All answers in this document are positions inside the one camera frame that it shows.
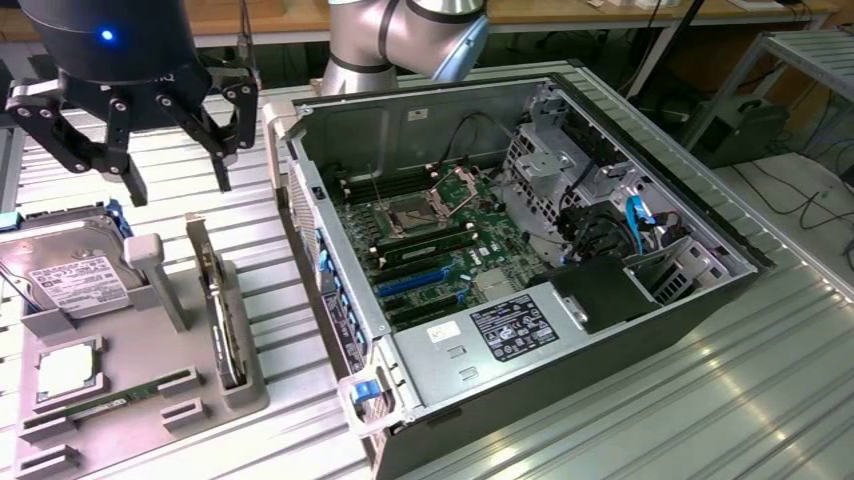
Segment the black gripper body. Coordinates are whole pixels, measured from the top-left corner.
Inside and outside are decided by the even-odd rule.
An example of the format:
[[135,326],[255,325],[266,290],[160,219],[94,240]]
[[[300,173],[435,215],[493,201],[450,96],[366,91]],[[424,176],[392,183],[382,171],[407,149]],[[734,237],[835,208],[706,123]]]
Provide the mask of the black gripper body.
[[134,132],[175,124],[162,95],[200,112],[212,78],[182,1],[23,1],[20,7],[55,61],[67,103],[106,120],[120,100]]

